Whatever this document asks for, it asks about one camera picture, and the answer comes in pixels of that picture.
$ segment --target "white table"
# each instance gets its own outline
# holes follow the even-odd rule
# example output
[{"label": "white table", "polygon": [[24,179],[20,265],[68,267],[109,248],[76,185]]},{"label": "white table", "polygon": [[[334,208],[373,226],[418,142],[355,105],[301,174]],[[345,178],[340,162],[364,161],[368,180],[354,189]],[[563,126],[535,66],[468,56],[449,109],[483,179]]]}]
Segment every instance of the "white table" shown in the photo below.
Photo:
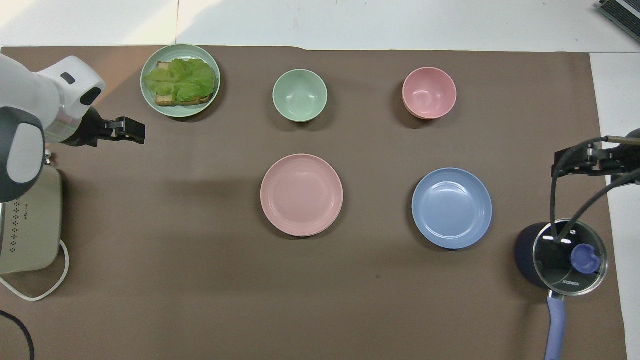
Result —
[{"label": "white table", "polygon": [[[178,42],[591,53],[601,132],[623,136],[640,127],[640,44],[596,6],[584,0],[0,0],[0,46]],[[640,282],[634,280],[640,186],[612,191],[609,206],[627,354],[640,359]]]}]

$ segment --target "black pot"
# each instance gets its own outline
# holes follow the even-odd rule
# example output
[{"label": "black pot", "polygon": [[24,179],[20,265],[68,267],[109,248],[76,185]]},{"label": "black pot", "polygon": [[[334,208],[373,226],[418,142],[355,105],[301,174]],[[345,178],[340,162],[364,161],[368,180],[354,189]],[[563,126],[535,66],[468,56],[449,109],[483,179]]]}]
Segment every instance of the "black pot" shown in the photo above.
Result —
[{"label": "black pot", "polygon": [[[560,233],[568,219],[556,221]],[[522,275],[549,291],[551,317],[545,360],[558,360],[564,337],[564,296],[593,291],[607,271],[607,251],[602,239],[582,222],[576,222],[566,238],[554,241],[549,223],[524,229],[516,241],[515,259]]]}]

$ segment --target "toast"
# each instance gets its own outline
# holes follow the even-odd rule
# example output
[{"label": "toast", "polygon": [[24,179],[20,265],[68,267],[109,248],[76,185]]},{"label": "toast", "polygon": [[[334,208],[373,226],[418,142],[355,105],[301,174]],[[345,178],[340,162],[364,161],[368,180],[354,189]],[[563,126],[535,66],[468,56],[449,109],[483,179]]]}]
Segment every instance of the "toast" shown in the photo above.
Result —
[{"label": "toast", "polygon": [[[169,63],[165,62],[165,61],[159,61],[158,62],[158,68],[159,69],[164,69],[164,70],[169,70]],[[169,95],[158,95],[158,94],[156,94],[156,104],[158,106],[199,105],[199,104],[205,104],[205,103],[209,102],[211,100],[212,96],[213,96],[213,93],[209,94],[209,96],[207,96],[207,97],[197,97],[196,99],[193,99],[192,101],[177,102],[176,100],[173,99],[173,95],[172,94],[169,94]]]}]

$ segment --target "lid knob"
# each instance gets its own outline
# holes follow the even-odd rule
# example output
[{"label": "lid knob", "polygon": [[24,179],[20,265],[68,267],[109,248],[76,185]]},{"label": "lid knob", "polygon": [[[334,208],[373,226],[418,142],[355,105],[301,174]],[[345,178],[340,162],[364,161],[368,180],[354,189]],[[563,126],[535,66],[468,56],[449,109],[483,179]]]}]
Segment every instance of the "lid knob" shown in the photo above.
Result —
[{"label": "lid knob", "polygon": [[571,251],[571,265],[580,273],[588,275],[600,268],[600,258],[596,256],[593,246],[583,243]]}]

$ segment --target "blue plate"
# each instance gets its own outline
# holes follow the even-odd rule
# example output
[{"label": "blue plate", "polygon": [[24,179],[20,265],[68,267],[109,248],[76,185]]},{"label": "blue plate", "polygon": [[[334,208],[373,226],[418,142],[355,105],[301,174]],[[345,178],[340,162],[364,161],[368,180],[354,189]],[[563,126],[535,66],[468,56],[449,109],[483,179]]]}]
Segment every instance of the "blue plate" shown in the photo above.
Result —
[{"label": "blue plate", "polygon": [[482,181],[458,168],[441,168],[425,176],[415,188],[411,209],[424,237],[446,249],[475,244],[489,229],[493,215]]}]

